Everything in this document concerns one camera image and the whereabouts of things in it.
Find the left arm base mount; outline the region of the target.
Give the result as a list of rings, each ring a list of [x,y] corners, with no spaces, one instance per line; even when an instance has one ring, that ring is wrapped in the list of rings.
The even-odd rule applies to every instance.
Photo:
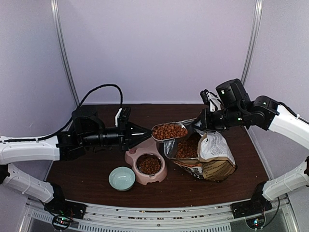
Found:
[[[51,201],[43,203],[44,209],[53,215],[67,216],[70,219],[83,219],[86,212],[86,205],[71,201]]]

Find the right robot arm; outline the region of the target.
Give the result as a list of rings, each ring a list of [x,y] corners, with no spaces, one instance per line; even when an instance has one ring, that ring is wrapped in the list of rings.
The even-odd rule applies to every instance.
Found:
[[[200,95],[207,106],[194,120],[197,131],[224,131],[231,127],[258,126],[281,134],[305,148],[309,147],[309,123],[292,111],[286,104],[267,96],[250,100],[239,79],[226,81],[216,87],[217,94],[206,89]],[[309,184],[309,161],[306,159],[293,170],[256,187],[253,199],[248,201],[248,210],[258,213],[266,201]]]

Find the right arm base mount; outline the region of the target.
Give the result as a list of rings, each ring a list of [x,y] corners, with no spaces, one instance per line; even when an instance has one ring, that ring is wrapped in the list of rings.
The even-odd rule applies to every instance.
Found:
[[[272,204],[271,202],[263,199],[250,199],[231,204],[231,209],[234,218],[242,218],[271,210]]]

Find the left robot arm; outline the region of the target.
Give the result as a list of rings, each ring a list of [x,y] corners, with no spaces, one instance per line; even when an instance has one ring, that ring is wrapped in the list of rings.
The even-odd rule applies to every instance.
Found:
[[[67,131],[45,137],[0,138],[0,183],[50,205],[58,214],[66,214],[70,207],[59,185],[40,181],[19,170],[20,161],[70,161],[89,149],[119,146],[128,151],[152,136],[150,129],[129,121],[131,109],[120,108],[115,126],[106,127],[93,106],[81,106],[71,114]]]

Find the brown dog food bag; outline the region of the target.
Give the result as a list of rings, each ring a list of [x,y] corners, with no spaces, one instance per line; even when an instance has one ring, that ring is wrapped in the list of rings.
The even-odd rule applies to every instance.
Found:
[[[180,121],[188,129],[188,135],[164,142],[163,153],[197,179],[222,182],[237,169],[227,141],[219,132],[194,129],[193,121]]]

